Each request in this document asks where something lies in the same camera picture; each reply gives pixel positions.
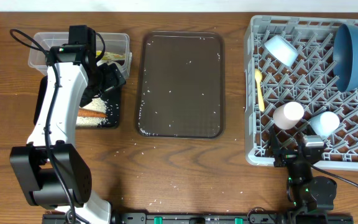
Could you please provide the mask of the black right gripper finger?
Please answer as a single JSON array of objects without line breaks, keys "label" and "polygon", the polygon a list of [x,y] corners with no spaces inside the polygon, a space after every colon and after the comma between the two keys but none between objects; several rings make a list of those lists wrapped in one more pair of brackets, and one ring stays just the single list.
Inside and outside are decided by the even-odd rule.
[{"label": "black right gripper finger", "polygon": [[298,129],[298,135],[300,137],[302,137],[302,136],[313,136],[315,134],[316,133],[313,131],[313,128],[311,127],[310,123],[304,123]]},{"label": "black right gripper finger", "polygon": [[270,135],[270,139],[269,139],[268,151],[269,152],[281,152],[282,151],[281,145],[279,143],[277,134],[276,134],[273,126],[271,126],[269,128],[269,135]]}]

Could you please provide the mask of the light blue cup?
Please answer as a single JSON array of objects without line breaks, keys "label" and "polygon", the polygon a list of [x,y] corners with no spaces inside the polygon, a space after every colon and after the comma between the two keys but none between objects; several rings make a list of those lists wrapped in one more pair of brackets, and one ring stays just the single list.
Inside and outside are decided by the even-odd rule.
[{"label": "light blue cup", "polygon": [[325,111],[309,120],[312,130],[322,139],[327,139],[339,126],[339,117],[331,112]]}]

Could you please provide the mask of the wrapper trash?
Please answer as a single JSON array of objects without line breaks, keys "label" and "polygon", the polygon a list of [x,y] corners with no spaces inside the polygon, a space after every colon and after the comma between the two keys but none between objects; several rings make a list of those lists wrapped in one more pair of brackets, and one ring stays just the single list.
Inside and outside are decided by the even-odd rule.
[{"label": "wrapper trash", "polygon": [[97,62],[97,66],[106,63],[108,65],[112,63],[116,63],[120,66],[124,66],[126,64],[126,54],[116,54],[112,52],[105,52],[101,60]]}]

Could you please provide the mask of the pink cup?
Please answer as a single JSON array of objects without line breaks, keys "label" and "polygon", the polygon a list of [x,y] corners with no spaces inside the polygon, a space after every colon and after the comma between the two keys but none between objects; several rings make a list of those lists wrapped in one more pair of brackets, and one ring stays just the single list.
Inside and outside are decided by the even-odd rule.
[{"label": "pink cup", "polygon": [[295,101],[281,105],[273,112],[274,124],[280,129],[291,129],[304,115],[303,106]]}]

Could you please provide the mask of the white rice pile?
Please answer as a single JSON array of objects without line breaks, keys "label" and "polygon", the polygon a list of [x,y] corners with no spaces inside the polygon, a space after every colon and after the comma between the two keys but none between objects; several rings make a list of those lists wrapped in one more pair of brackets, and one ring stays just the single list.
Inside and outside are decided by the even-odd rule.
[{"label": "white rice pile", "polygon": [[[107,104],[101,98],[93,99],[92,102],[84,107],[79,107],[87,110],[100,111],[106,114]],[[77,117],[76,127],[77,128],[93,128],[98,127],[108,120],[106,118],[89,118],[89,117]]]}]

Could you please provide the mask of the orange carrot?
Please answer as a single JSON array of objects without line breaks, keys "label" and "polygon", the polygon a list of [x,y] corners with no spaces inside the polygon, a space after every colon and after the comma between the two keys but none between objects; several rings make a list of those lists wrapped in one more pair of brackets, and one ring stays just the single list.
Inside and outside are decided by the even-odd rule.
[{"label": "orange carrot", "polygon": [[93,111],[93,110],[87,110],[80,108],[78,110],[78,116],[79,117],[89,117],[89,118],[106,118],[107,115],[100,111]]}]

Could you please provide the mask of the yellow plastic spoon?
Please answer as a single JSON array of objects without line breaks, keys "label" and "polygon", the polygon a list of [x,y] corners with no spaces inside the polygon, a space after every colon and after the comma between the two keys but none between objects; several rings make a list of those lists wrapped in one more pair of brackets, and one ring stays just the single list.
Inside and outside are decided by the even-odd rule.
[{"label": "yellow plastic spoon", "polygon": [[258,104],[259,104],[259,110],[261,112],[265,111],[265,105],[264,105],[264,99],[262,95],[262,89],[261,89],[261,82],[262,82],[262,73],[260,70],[255,69],[254,71],[254,78],[257,85],[257,97],[258,97]]}]

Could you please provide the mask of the light blue bowl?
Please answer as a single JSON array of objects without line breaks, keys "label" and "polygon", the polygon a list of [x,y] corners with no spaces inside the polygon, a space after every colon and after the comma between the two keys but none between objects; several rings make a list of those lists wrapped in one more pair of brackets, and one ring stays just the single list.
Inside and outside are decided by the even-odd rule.
[{"label": "light blue bowl", "polygon": [[297,49],[280,35],[275,35],[264,43],[268,52],[279,62],[291,67],[298,57]]}]

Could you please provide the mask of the dark blue plate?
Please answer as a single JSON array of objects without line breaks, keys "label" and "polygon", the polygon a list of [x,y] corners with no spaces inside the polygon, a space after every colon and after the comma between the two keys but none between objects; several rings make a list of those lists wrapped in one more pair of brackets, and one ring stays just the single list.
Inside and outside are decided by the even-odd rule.
[{"label": "dark blue plate", "polygon": [[342,24],[334,39],[333,59],[336,62],[334,75],[340,92],[358,88],[358,27]]}]

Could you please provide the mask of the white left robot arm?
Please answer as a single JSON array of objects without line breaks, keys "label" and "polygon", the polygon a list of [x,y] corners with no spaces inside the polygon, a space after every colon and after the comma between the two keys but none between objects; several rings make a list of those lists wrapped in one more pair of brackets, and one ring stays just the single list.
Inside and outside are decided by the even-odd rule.
[{"label": "white left robot arm", "polygon": [[49,49],[19,29],[10,35],[42,52],[47,66],[34,129],[9,157],[27,203],[57,211],[59,223],[119,223],[111,203],[93,190],[90,168],[75,147],[79,109],[126,82],[117,65],[102,63],[103,53],[96,50],[101,34],[71,26],[68,42]]}]

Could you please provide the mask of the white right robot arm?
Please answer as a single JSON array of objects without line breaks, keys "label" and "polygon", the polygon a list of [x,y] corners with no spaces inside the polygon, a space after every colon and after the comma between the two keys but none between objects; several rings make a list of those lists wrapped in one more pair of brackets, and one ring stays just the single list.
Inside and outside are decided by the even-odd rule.
[{"label": "white right robot arm", "polygon": [[287,197],[294,207],[283,215],[270,215],[273,223],[353,223],[351,216],[332,216],[337,193],[336,180],[358,188],[358,184],[315,166],[326,149],[321,136],[302,134],[297,149],[282,148],[274,127],[269,129],[269,153],[274,167],[288,171]]}]

